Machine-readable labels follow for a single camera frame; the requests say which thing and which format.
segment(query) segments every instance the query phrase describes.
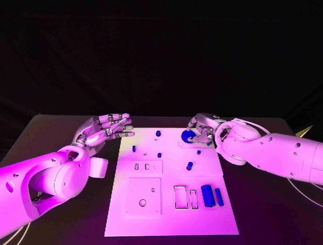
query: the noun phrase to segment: rectangular slot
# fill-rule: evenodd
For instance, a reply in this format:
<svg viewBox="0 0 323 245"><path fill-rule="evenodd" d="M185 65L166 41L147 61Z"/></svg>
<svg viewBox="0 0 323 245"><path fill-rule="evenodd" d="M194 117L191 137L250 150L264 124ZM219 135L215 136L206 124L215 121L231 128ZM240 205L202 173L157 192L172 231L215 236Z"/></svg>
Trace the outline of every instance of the rectangular slot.
<svg viewBox="0 0 323 245"><path fill-rule="evenodd" d="M198 209L196 190L189 191L189 196L191 196L192 209Z"/></svg>
<svg viewBox="0 0 323 245"><path fill-rule="evenodd" d="M185 186L175 186L175 208L176 209L188 209L188 193L186 193L186 187Z"/></svg>

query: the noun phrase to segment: gray table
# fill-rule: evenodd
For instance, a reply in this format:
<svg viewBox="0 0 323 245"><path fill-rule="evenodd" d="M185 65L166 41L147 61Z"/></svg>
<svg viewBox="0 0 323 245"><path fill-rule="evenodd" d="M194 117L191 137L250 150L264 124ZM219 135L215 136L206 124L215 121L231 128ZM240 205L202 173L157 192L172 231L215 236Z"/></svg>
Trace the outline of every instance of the gray table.
<svg viewBox="0 0 323 245"><path fill-rule="evenodd" d="M33 117L0 167L57 151L71 143L90 116ZM189 117L134 116L134 127L185 128ZM241 118L271 133L293 135L280 118ZM81 194L31 223L22 244L323 244L323 209L297 193L286 178L237 166L221 158L224 178L240 235L104 237L114 184L120 139L110 141L97 157L108 159L106 178L90 178Z"/></svg>

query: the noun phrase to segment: robotic hand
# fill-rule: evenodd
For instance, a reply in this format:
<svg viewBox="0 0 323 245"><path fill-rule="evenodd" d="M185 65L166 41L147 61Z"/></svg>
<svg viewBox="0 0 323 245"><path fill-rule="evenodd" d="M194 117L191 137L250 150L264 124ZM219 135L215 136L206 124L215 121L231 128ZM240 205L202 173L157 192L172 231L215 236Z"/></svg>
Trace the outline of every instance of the robotic hand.
<svg viewBox="0 0 323 245"><path fill-rule="evenodd" d="M93 156L107 140L134 136L129 114L85 121L71 145L0 168L0 238L38 219L82 191L88 177L104 178L108 161ZM29 190L41 196L31 198Z"/></svg>
<svg viewBox="0 0 323 245"><path fill-rule="evenodd" d="M201 135L192 132L196 124ZM261 136L253 126L266 133ZM283 134L271 134L260 125L238 118L231 121L208 113L191 119L182 135L186 143L211 142L217 152L232 164L247 162L258 169L286 178L323 185L323 143Z"/></svg>

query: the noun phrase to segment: blue disk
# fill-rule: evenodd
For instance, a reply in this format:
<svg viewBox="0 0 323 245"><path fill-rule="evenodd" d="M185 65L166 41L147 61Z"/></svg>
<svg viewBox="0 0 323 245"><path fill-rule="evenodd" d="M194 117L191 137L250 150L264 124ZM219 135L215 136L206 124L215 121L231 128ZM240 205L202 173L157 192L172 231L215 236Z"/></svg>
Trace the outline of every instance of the blue disk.
<svg viewBox="0 0 323 245"><path fill-rule="evenodd" d="M185 130L182 132L182 140L183 140L183 142L186 142L188 144L194 143L194 142L188 141L188 138L189 137L195 137L195 136L196 136L196 134L195 134L195 132L192 130L191 131Z"/></svg>

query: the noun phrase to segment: blue object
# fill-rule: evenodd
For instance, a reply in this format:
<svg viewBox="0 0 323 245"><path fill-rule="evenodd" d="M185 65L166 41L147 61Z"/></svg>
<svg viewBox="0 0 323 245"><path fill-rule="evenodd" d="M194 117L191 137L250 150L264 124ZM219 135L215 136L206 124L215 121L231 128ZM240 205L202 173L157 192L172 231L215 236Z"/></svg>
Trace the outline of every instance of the blue object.
<svg viewBox="0 0 323 245"><path fill-rule="evenodd" d="M183 142L186 142L188 144L194 143L194 142L188 141L188 138L189 137L195 137L195 136L196 136L196 134L195 134L195 132L192 130L191 131L185 130L182 132L182 140L183 140Z"/></svg>
<svg viewBox="0 0 323 245"><path fill-rule="evenodd" d="M188 167L186 167L188 171L192 169L192 166L194 166L194 162L189 162Z"/></svg>
<svg viewBox="0 0 323 245"><path fill-rule="evenodd" d="M212 195L211 185L204 185L201 189L204 194L204 204L206 208L211 208L217 205L214 195Z"/></svg>
<svg viewBox="0 0 323 245"><path fill-rule="evenodd" d="M215 195L217 195L219 206L224 206L222 194L219 188L215 189Z"/></svg>

